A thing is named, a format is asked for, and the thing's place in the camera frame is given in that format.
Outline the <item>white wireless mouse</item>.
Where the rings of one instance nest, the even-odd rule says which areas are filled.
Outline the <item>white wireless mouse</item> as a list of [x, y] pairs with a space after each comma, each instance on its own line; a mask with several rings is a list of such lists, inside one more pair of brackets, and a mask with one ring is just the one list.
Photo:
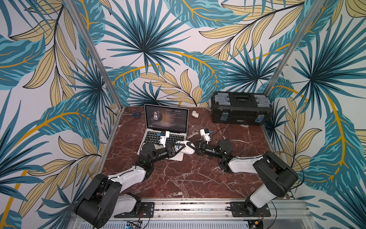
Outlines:
[[179, 141], [177, 143], [184, 143], [185, 144], [185, 148], [182, 150], [184, 154], [187, 155], [192, 155], [194, 154], [194, 149], [196, 149], [195, 147], [190, 146], [190, 141]]

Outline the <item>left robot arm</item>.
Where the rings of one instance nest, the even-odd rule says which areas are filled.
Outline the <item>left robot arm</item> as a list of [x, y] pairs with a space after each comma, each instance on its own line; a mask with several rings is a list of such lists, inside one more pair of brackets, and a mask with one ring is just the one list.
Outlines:
[[130, 169], [109, 176], [98, 174], [83, 192], [73, 212], [100, 229], [111, 217], [135, 211], [139, 198], [124, 194], [118, 204], [120, 193], [148, 179], [154, 171], [155, 162], [173, 158], [185, 147], [186, 142], [166, 144], [160, 149], [153, 143], [145, 143], [138, 160]]

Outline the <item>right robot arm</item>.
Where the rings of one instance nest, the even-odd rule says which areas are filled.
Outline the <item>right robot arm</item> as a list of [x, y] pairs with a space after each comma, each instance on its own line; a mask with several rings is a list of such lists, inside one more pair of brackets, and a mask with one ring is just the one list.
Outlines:
[[263, 185], [255, 190], [245, 201], [244, 209], [254, 215], [268, 202], [284, 197], [298, 181], [298, 174], [274, 152], [255, 157], [235, 157], [233, 145], [220, 140], [216, 146], [208, 141], [187, 142], [187, 147], [198, 155], [207, 155], [219, 159], [219, 167], [227, 173], [253, 173], [262, 180]]

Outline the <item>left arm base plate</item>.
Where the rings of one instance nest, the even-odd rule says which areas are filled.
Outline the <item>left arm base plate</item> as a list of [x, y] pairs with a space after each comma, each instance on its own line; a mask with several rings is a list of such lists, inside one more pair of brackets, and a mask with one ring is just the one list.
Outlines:
[[132, 210], [127, 210], [120, 214], [116, 214], [113, 217], [116, 219], [125, 218], [152, 218], [154, 216], [154, 202], [141, 202], [137, 203]]

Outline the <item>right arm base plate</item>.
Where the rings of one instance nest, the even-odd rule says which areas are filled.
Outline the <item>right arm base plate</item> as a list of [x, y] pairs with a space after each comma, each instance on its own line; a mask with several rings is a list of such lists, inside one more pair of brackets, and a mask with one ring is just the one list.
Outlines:
[[233, 217], [270, 217], [271, 213], [267, 204], [258, 208], [254, 204], [247, 202], [230, 202], [227, 211], [232, 213]]

